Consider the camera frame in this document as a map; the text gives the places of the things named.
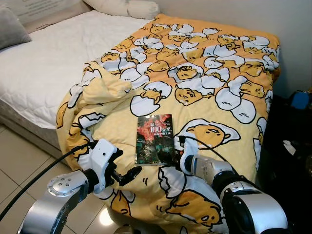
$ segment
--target white mattress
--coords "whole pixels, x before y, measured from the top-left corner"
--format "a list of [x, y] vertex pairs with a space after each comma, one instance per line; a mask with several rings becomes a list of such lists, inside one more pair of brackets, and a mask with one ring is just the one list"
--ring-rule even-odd
[[0, 51], [0, 100], [41, 128], [55, 128], [56, 113], [68, 90], [91, 61], [149, 20], [97, 11], [30, 34], [32, 42]]

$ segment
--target book cover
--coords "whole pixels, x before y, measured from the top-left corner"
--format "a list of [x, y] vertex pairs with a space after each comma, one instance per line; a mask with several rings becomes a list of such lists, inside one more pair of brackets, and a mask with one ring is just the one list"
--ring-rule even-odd
[[174, 158], [172, 116], [138, 117], [136, 134], [136, 164], [171, 164]]

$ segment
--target yellow comforter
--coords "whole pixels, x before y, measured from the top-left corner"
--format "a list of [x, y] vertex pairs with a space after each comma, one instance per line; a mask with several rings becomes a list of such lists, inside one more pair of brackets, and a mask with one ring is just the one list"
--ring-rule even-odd
[[[102, 57], [85, 64], [57, 115], [63, 153], [105, 138], [124, 151], [115, 163], [133, 168], [137, 117], [172, 114], [175, 149], [218, 158], [195, 137], [255, 179], [279, 74], [279, 42], [262, 32], [158, 15]], [[67, 158], [88, 167], [92, 149]], [[98, 194], [114, 210], [160, 225], [167, 233], [227, 233], [222, 206], [203, 180], [169, 166], [143, 166], [130, 183]]]

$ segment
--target wall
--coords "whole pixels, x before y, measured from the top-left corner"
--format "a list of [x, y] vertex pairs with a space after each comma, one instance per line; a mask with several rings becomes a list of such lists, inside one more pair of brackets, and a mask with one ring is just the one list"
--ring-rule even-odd
[[312, 86], [312, 0], [153, 0], [169, 16], [231, 24], [275, 34], [282, 73], [274, 93]]

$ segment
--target beige floor tile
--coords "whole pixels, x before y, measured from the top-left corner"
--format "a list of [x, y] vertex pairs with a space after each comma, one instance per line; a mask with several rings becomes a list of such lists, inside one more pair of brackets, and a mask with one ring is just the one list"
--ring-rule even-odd
[[5, 126], [0, 123], [0, 133], [5, 129]]
[[124, 224], [130, 224], [134, 229], [140, 230], [142, 234], [165, 234], [157, 225], [129, 218], [111, 209], [107, 209], [106, 206], [101, 209], [85, 234], [113, 234], [118, 227]]
[[69, 213], [66, 225], [75, 233], [83, 234], [102, 207], [103, 202], [89, 194]]
[[0, 203], [2, 203], [17, 187], [18, 185], [13, 180], [0, 171]]
[[[0, 204], [0, 211], [2, 212], [11, 199], [21, 190], [18, 187], [11, 193], [8, 198]], [[22, 223], [29, 208], [35, 203], [35, 200], [27, 193], [24, 193], [17, 202], [13, 205], [10, 211], [6, 214], [3, 220], [0, 222], [0, 232], [3, 234], [15, 234], [17, 233], [20, 224]]]
[[[55, 159], [53, 157], [49, 158], [41, 167], [39, 167], [26, 181], [21, 184], [23, 188], [29, 181], [31, 181], [36, 175], [38, 175], [43, 169], [49, 166]], [[36, 181], [27, 192], [33, 196], [35, 199], [39, 199], [42, 197], [44, 192], [46, 191], [48, 182], [55, 176], [60, 174], [69, 173], [72, 170], [65, 166], [63, 163], [58, 163], [54, 167], [52, 167], [48, 172], [46, 172], [39, 180]]]
[[75, 234], [75, 233], [65, 225], [62, 234]]
[[0, 134], [0, 148], [0, 169], [17, 184], [21, 184], [50, 157], [8, 129]]

